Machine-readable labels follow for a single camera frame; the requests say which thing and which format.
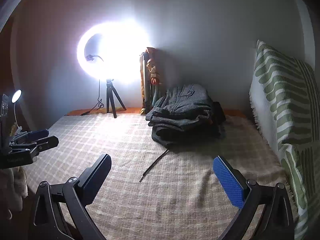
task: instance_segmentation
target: black cable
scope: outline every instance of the black cable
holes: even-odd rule
[[[146,169],[146,171],[142,174],[141,178],[139,179],[139,182],[142,181],[143,177],[152,169],[153,166],[156,165],[156,163],[157,163],[160,159],[162,159],[163,156],[165,156],[165,154],[166,154],[168,151],[169,151],[169,149],[166,149],[166,150],[164,151],[164,153],[162,153],[162,154],[149,166],[149,168]]]
[[[88,55],[86,58],[86,60],[93,60],[94,57],[98,57],[100,58],[103,62],[104,60],[102,59],[102,57],[100,57],[99,55]],[[84,112],[82,113],[81,115],[87,115],[89,114],[96,106],[98,106],[98,109],[101,109],[101,108],[104,108],[104,104],[102,103],[102,98],[100,99],[100,79],[99,79],[99,96],[98,96],[98,103],[90,110],[90,111],[87,111],[87,112]]]

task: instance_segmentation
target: metal screw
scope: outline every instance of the metal screw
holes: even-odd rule
[[[283,185],[282,183],[278,183],[277,186],[278,186],[278,188],[280,188],[280,189],[284,189],[284,185]]]
[[[254,179],[248,179],[248,183],[249,183],[249,185],[251,185],[251,186],[254,186],[254,185],[257,184],[257,182],[256,182]]]
[[[39,184],[40,187],[44,187],[46,185],[47,185],[47,182],[45,180],[41,181],[40,184]]]
[[[68,182],[69,182],[69,183],[75,183],[77,180],[78,180],[77,177],[71,177],[71,178],[68,180]]]

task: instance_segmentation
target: lamp base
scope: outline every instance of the lamp base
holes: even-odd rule
[[[112,112],[113,112],[113,117],[117,118],[117,113],[116,113],[116,107],[115,107],[115,101],[113,99],[113,93],[116,95],[116,98],[120,102],[122,108],[124,110],[127,110],[117,92],[117,90],[114,88],[112,84],[112,79],[107,79],[107,113],[109,113],[109,101],[111,104]]]

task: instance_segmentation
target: green and white striped fabric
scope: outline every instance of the green and white striped fabric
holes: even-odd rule
[[[310,65],[263,41],[250,88],[261,134],[286,170],[298,208],[295,239],[320,215],[320,92]]]

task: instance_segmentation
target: checkered tablecloth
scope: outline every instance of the checkered tablecloth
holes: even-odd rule
[[[237,212],[212,171],[212,160],[223,155],[233,168],[261,185],[286,183],[277,157],[246,119],[227,116],[225,137],[180,147],[139,178],[165,148],[151,139],[145,116],[112,114],[64,116],[50,128],[58,147],[42,152],[37,162],[24,166],[27,183],[64,183],[79,176],[102,153],[112,168],[93,204],[87,206],[106,239],[216,239]],[[65,205],[62,210],[71,222]],[[256,213],[245,235],[258,222]]]

